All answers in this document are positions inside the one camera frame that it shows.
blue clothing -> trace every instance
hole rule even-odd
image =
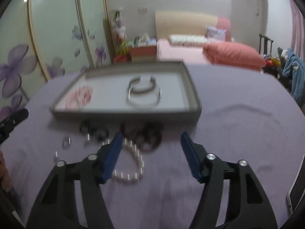
[[[291,95],[298,105],[302,106],[305,86],[305,63],[295,55],[291,48],[288,49],[287,55],[288,59],[283,70],[283,76],[288,77],[292,73]]]

bed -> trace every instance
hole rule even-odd
[[[159,61],[222,64],[255,71],[266,65],[256,49],[231,42],[231,24],[227,18],[177,11],[159,11],[155,17]]]
[[[286,194],[304,155],[305,117],[293,98],[272,76],[245,69],[189,65],[198,90],[202,114],[191,137],[221,159],[249,162],[260,180],[281,226],[288,218]],[[27,104],[29,118],[2,144],[7,168],[21,198],[26,222],[35,198],[53,168],[54,152],[73,163],[97,152],[99,145],[84,146],[79,124],[57,121],[49,106],[78,73],[48,82]],[[110,136],[118,125],[109,125]],[[166,126],[163,142],[145,153],[145,174],[139,183],[109,181],[102,194],[116,229],[186,229],[195,214],[203,186],[191,175],[180,134],[185,125]],[[62,149],[63,138],[71,147]],[[121,152],[117,168],[132,171],[128,154]],[[86,226],[80,185],[76,182],[79,221]],[[219,215],[224,221],[228,183]]]
[[[160,61],[182,60],[185,64],[210,64],[202,53],[202,47],[171,46],[172,34],[205,35],[206,26],[226,29],[226,40],[231,40],[231,24],[227,18],[203,13],[158,11],[155,13],[157,31],[157,57]]]

pink curtain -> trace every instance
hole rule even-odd
[[[292,10],[292,46],[291,48],[302,60],[305,60],[305,19],[293,0]]]

silver bangle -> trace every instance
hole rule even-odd
[[[109,144],[110,140],[106,140],[103,142],[103,145]],[[123,140],[123,149],[126,149],[132,153],[133,159],[137,162],[138,170],[134,174],[119,172],[116,169],[112,173],[112,179],[116,181],[129,182],[134,183],[139,181],[144,174],[144,161],[143,156],[140,153],[136,144],[132,141],[127,140],[126,138]]]
[[[160,101],[161,101],[161,97],[162,97],[162,89],[161,87],[159,88],[159,92],[158,92],[158,97],[157,100],[154,103],[149,103],[149,104],[138,104],[135,103],[131,100],[131,91],[128,90],[128,98],[127,101],[130,105],[132,105],[133,107],[136,107],[138,109],[145,109],[145,108],[152,108],[152,107],[156,107]]]
[[[141,77],[136,77],[129,81],[127,102],[130,105],[132,105],[133,107],[136,107],[138,109],[152,108],[152,107],[157,106],[160,103],[161,97],[162,97],[161,87],[159,87],[158,94],[157,94],[157,100],[154,103],[138,104],[138,103],[135,103],[132,101],[132,99],[131,99],[132,95],[136,96],[136,95],[142,95],[142,94],[154,92],[157,87],[157,81],[153,76],[150,76],[151,85],[148,88],[136,89],[134,85],[140,83],[140,81],[141,81]]]

metal screw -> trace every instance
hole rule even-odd
[[[207,154],[206,158],[209,160],[214,160],[216,158],[216,156],[213,153],[209,153],[209,154]]]
[[[63,167],[63,166],[65,166],[65,162],[64,161],[58,161],[56,165],[57,165],[57,167]]]
[[[247,163],[246,160],[240,160],[238,163],[239,163],[239,165],[241,165],[241,166],[247,166],[247,165],[248,165],[248,163]]]
[[[94,160],[97,159],[97,155],[96,155],[96,154],[91,154],[91,155],[88,156],[88,159],[89,159],[90,161],[94,161]]]

